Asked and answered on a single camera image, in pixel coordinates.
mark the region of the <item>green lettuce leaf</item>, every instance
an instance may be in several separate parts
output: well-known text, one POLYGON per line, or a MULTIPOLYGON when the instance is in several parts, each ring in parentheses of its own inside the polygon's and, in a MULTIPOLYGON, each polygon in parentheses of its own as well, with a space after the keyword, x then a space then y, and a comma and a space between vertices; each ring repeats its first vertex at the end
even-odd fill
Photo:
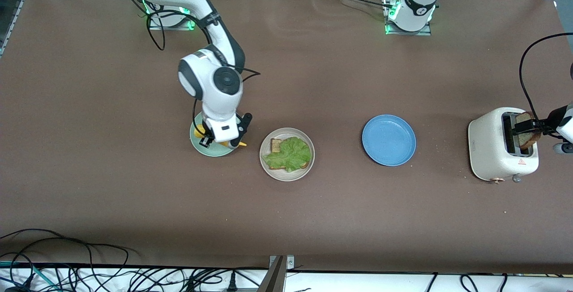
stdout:
POLYGON ((307 143, 298 137, 289 137, 281 142, 281 151, 262 157, 265 163, 272 168, 293 172, 301 169, 303 165, 311 161, 311 149, 307 143))

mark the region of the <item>metal post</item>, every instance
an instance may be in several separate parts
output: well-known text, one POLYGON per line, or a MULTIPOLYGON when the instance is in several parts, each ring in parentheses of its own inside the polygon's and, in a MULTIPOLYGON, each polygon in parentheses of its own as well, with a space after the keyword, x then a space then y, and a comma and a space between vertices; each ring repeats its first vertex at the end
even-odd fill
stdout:
POLYGON ((269 271, 266 272, 265 278, 262 279, 257 292, 283 292, 287 276, 287 265, 288 261, 285 255, 276 257, 269 271))

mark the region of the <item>green plate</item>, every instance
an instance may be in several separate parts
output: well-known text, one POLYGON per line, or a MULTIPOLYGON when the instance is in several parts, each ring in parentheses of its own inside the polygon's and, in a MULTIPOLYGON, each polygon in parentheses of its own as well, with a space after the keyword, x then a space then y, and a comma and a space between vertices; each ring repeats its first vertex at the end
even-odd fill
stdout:
MULTIPOLYGON (((195 116, 195 124, 201 125, 202 123, 203 118, 201 113, 199 113, 197 116, 195 116)), ((233 149, 229 149, 228 147, 216 142, 212 142, 208 148, 200 145, 199 141, 201 141, 201 139, 193 135, 194 130, 195 127, 193 126, 193 123, 191 123, 191 128, 189 129, 189 139, 191 140, 193 147, 199 151, 201 155, 207 155, 207 157, 222 157, 223 155, 228 155, 229 153, 233 152, 233 149)))

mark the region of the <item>brown tabletop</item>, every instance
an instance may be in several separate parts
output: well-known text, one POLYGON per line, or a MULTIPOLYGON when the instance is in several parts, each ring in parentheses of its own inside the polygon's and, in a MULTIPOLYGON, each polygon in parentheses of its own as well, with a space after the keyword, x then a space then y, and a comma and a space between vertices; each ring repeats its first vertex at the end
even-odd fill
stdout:
MULTIPOLYGON (((138 265, 264 266, 288 253, 302 269, 573 271, 572 157, 543 138, 538 171, 496 185, 475 178, 467 153, 471 120, 527 108, 519 59, 563 31, 553 1, 440 0, 431 37, 385 35, 381 10, 353 0, 212 1, 262 72, 239 106, 254 116, 248 146, 222 158, 192 147, 192 98, 176 78, 205 45, 200 31, 168 31, 162 52, 129 0, 26 0, 0 60, 2 233, 125 245, 138 265), (412 125, 407 164, 362 149, 380 114, 412 125), (296 182, 260 166, 260 143, 280 127, 316 148, 296 182)), ((530 52, 540 115, 571 101, 571 61, 566 39, 530 52)), ((70 244, 35 251, 87 261, 70 244)), ((121 261, 104 252, 95 262, 121 261)))

